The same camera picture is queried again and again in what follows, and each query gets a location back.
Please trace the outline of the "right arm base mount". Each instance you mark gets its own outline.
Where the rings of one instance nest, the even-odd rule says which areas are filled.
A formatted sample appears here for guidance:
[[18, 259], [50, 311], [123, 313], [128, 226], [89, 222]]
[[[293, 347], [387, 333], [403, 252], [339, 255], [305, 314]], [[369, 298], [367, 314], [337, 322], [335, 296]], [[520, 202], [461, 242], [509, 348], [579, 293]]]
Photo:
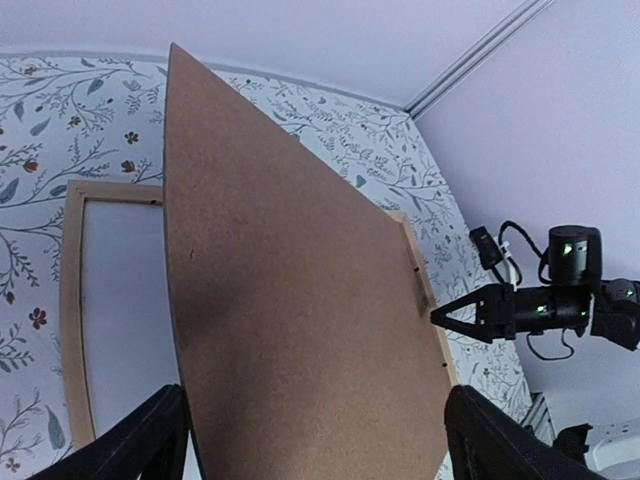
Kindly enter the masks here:
[[606, 479], [639, 478], [639, 419], [592, 425], [583, 423], [556, 432], [542, 393], [521, 425], [538, 440]]

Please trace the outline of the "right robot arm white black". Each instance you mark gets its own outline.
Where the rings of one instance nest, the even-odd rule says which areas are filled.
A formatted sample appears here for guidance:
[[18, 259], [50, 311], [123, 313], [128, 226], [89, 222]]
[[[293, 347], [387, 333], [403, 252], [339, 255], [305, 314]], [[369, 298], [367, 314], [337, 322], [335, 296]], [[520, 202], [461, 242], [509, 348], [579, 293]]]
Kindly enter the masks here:
[[496, 272], [504, 263], [508, 274], [430, 314], [433, 325], [485, 343], [513, 340], [548, 330], [590, 334], [628, 351], [639, 346], [639, 283], [602, 277], [601, 233], [595, 227], [561, 225], [548, 232], [539, 260], [537, 287], [523, 287], [522, 272], [502, 234], [491, 236], [478, 227], [469, 234], [481, 266]]

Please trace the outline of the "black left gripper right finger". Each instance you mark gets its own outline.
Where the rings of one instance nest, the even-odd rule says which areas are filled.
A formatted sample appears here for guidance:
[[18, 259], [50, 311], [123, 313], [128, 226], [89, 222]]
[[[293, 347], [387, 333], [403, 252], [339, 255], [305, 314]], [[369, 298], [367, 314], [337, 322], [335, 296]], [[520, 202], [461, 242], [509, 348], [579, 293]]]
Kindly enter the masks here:
[[444, 409], [456, 480], [572, 480], [601, 476], [545, 445], [469, 385], [452, 388]]

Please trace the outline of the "brown backing board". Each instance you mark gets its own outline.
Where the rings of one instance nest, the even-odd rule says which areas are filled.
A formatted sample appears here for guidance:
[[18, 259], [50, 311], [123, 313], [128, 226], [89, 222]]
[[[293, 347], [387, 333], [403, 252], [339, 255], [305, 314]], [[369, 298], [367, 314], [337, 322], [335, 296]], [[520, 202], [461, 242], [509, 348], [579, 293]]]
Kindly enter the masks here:
[[432, 479], [451, 382], [406, 236], [177, 45], [168, 285], [206, 479]]

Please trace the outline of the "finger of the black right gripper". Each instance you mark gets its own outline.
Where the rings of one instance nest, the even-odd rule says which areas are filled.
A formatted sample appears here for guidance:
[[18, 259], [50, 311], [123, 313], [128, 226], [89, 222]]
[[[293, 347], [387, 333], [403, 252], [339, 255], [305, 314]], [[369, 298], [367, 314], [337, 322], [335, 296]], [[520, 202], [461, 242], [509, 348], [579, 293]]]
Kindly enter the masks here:
[[452, 325], [454, 322], [476, 325], [479, 323], [479, 309], [485, 297], [486, 288], [480, 287], [451, 300], [431, 311], [431, 322], [434, 325]]
[[493, 342], [491, 329], [487, 329], [483, 325], [462, 322], [455, 319], [433, 319], [432, 324], [487, 344]]

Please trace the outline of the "light wooden picture frame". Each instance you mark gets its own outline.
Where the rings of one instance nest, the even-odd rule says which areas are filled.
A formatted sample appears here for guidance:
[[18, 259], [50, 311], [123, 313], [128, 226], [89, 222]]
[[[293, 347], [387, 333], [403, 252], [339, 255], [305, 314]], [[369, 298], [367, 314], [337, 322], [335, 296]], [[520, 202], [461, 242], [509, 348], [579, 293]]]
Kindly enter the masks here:
[[96, 439], [84, 347], [82, 259], [84, 213], [88, 201], [131, 203], [159, 207], [160, 186], [71, 180], [64, 205], [62, 266], [59, 284], [61, 365], [69, 424], [74, 446]]

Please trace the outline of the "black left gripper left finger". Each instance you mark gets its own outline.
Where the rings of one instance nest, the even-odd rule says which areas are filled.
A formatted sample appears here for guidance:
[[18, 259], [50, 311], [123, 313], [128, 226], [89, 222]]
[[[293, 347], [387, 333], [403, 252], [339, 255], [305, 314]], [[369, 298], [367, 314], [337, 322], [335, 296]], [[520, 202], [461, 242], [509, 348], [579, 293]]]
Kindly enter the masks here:
[[98, 439], [31, 479], [180, 479], [188, 435], [185, 391], [165, 385]]

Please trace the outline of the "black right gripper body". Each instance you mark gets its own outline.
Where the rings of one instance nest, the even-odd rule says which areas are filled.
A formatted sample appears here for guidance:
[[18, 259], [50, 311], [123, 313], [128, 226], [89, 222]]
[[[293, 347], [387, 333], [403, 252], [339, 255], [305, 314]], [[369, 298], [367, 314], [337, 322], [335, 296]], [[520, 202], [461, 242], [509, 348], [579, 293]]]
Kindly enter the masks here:
[[478, 290], [476, 326], [480, 339], [492, 343], [495, 339], [516, 338], [515, 291], [511, 284], [490, 284]]

